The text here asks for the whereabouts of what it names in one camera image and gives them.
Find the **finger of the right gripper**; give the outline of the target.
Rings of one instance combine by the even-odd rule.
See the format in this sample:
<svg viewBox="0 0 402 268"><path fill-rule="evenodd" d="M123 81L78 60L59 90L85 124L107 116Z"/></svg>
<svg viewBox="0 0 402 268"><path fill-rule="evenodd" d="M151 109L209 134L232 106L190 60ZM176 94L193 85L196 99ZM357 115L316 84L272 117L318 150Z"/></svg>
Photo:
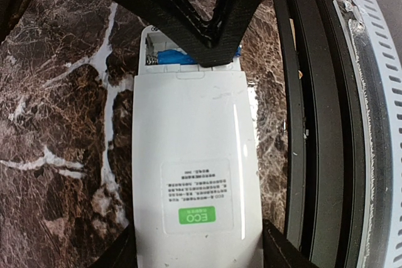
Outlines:
<svg viewBox="0 0 402 268"><path fill-rule="evenodd" d="M220 64L207 22L188 0L112 0L157 27L203 67Z"/></svg>
<svg viewBox="0 0 402 268"><path fill-rule="evenodd" d="M225 65L232 61L255 11L262 0L216 0L208 22L207 66Z"/></svg>

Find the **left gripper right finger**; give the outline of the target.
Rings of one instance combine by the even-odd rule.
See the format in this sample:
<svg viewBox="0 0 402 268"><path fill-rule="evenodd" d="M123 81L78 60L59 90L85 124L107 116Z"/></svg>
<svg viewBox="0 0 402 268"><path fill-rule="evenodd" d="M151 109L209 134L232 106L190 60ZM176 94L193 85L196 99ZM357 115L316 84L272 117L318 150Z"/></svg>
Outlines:
<svg viewBox="0 0 402 268"><path fill-rule="evenodd" d="M269 220L263 220L263 254L265 267L317 268Z"/></svg>

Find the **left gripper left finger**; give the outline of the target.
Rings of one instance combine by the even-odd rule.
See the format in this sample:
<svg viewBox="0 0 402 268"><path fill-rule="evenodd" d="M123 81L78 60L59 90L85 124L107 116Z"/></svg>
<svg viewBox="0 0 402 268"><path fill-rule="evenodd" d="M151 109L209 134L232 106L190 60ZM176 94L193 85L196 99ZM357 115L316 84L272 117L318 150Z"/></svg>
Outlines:
<svg viewBox="0 0 402 268"><path fill-rule="evenodd" d="M89 268L137 268L134 227L127 226L112 245Z"/></svg>

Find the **blue battery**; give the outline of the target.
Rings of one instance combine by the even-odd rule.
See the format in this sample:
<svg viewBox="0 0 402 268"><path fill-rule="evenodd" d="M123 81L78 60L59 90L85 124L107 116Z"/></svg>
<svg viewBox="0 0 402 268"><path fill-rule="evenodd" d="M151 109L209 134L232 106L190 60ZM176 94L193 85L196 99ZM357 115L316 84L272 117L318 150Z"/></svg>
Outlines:
<svg viewBox="0 0 402 268"><path fill-rule="evenodd" d="M157 54L158 64L180 64L180 65L195 65L197 62L188 54L182 53L178 50L164 50L159 51Z"/></svg>

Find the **white remote control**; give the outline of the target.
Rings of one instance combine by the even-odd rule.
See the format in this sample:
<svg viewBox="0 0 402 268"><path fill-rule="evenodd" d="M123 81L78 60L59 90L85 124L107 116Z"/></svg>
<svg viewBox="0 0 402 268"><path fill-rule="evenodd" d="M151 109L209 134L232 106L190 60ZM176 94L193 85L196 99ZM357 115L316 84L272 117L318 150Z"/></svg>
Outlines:
<svg viewBox="0 0 402 268"><path fill-rule="evenodd" d="M262 267L258 159L246 74L156 64L177 45L141 33L133 92L138 267Z"/></svg>

